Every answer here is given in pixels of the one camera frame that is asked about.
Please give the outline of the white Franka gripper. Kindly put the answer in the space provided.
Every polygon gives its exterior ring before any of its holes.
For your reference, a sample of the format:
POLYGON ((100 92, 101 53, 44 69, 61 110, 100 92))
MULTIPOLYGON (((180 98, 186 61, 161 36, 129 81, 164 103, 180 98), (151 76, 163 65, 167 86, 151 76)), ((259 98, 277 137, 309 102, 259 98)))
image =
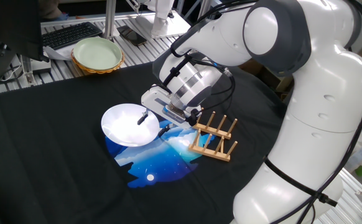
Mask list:
MULTIPOLYGON (((147 109, 183 129, 188 129, 196 125, 197 119, 200 116, 200 114, 193 115, 193 112, 197 112, 200 109, 199 106, 190 107, 183 105, 174 94, 169 93, 158 85, 152 85, 141 96, 141 103, 147 109)), ((143 112, 137 124, 142 124, 148 115, 148 112, 143 112)), ((157 136, 160 138, 164 133, 169 131, 169 129, 170 124, 162 128, 157 136)))

